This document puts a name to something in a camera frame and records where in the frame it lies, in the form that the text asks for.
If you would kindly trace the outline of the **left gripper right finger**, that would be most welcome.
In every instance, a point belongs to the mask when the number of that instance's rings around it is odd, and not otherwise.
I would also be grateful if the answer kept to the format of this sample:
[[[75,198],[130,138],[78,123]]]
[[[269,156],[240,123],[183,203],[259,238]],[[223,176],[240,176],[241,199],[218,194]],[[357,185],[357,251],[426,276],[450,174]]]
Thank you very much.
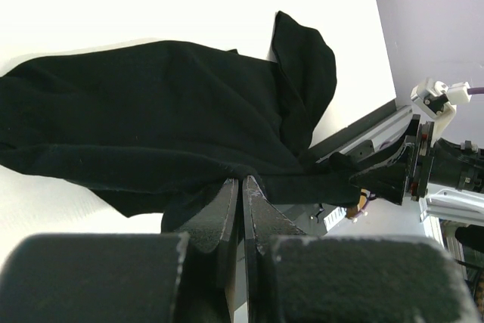
[[[251,322],[480,322],[457,263],[420,236],[311,236],[253,177],[242,203]]]

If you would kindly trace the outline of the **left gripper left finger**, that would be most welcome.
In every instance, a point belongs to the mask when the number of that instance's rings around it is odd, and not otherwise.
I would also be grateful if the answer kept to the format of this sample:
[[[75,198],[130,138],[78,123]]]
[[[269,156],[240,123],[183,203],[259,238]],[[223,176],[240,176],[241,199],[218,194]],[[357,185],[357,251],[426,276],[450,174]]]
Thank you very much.
[[[239,185],[172,233],[38,234],[1,273],[3,322],[231,322]]]

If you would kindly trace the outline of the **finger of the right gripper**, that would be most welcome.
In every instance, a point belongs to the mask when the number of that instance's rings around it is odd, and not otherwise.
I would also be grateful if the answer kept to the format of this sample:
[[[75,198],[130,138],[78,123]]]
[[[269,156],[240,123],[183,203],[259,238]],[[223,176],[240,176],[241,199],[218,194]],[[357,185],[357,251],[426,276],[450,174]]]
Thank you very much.
[[[370,191],[376,198],[401,205],[415,147],[416,138],[399,138],[361,161],[358,164],[360,170],[349,178],[349,182]]]

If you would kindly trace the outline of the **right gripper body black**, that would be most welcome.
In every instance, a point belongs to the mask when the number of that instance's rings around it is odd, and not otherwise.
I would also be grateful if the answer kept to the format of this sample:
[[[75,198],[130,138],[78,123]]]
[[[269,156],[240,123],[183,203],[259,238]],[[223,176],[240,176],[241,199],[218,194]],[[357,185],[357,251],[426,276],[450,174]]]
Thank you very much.
[[[430,183],[482,194],[483,149],[471,141],[455,144],[444,138],[433,140],[435,135],[433,122],[419,125],[412,198],[424,197]]]

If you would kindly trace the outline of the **black t-shirt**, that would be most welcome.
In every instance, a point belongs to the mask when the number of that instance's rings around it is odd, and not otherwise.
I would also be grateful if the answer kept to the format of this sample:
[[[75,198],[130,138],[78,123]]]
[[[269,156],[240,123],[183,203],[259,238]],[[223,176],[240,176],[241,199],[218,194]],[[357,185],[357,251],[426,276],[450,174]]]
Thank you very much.
[[[173,231],[228,179],[272,203],[352,207],[355,164],[303,155],[337,87],[319,31],[275,17],[273,61],[191,42],[38,57],[1,78],[1,163],[84,186]]]

